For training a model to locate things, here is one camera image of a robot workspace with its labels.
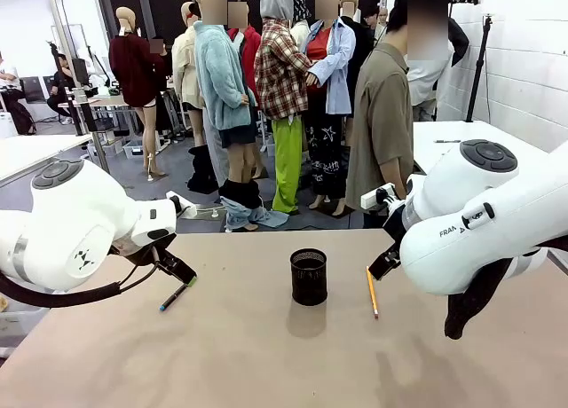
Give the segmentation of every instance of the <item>black mesh cup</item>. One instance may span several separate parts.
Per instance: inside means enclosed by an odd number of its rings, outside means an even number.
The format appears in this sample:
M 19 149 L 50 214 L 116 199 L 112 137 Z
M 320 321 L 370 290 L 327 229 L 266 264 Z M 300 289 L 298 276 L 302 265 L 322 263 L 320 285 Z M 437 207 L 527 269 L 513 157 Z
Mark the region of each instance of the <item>black mesh cup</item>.
M 304 248 L 290 256 L 292 298 L 303 306 L 315 306 L 327 299 L 327 258 L 321 251 Z

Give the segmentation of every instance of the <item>red jacket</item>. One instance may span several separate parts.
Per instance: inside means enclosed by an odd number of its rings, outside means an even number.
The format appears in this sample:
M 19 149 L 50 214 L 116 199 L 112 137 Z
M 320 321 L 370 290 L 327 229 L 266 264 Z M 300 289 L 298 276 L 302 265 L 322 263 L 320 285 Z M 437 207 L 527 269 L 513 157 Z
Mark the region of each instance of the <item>red jacket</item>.
M 238 28 L 233 28 L 228 31 L 229 37 L 231 40 L 234 40 L 234 37 L 239 32 Z M 244 32 L 244 47 L 242 48 L 242 67 L 244 68 L 245 72 L 245 79 L 247 80 L 247 85 L 255 94 L 256 104 L 258 104 L 258 93 L 256 92 L 256 85 L 255 85 L 255 56 L 256 51 L 258 50 L 258 46 L 260 46 L 260 34 L 251 27 L 250 25 L 245 29 Z
M 150 43 L 134 34 L 117 36 L 110 42 L 110 67 L 120 83 L 124 102 L 132 107 L 149 104 L 165 80 L 160 55 L 150 53 Z

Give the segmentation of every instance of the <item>hand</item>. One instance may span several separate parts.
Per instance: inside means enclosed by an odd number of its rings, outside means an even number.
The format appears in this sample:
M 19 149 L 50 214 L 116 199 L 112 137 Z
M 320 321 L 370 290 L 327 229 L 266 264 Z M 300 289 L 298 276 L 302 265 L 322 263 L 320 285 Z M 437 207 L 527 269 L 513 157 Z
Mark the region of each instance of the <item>hand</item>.
M 316 77 L 312 73 L 308 73 L 308 76 L 306 78 L 306 83 L 308 86 L 313 86 L 314 84 L 318 83 L 318 77 Z

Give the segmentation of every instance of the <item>yellow pencil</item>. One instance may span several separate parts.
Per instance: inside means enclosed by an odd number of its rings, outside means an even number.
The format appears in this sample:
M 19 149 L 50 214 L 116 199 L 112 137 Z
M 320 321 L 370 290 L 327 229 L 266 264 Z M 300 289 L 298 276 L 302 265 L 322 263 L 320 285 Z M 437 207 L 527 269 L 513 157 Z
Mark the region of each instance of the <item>yellow pencil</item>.
M 375 298 L 375 286 L 373 285 L 373 276 L 371 275 L 371 272 L 369 272 L 369 269 L 366 269 L 367 271 L 367 279 L 369 280 L 369 292 L 371 293 L 371 301 L 373 302 L 373 310 L 375 311 L 375 319 L 379 318 L 379 308 L 378 305 L 376 304 L 376 298 Z

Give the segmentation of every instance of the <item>olive green shirt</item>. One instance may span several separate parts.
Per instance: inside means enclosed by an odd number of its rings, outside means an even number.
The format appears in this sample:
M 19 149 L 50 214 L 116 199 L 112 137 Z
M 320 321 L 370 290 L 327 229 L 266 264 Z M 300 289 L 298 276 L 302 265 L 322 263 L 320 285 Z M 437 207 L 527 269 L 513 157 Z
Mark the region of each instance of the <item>olive green shirt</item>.
M 398 158 L 404 184 L 412 173 L 413 112 L 407 70 L 400 51 L 387 43 L 379 43 L 361 67 L 345 195 L 351 208 L 361 210 L 361 195 L 386 183 L 381 164 Z

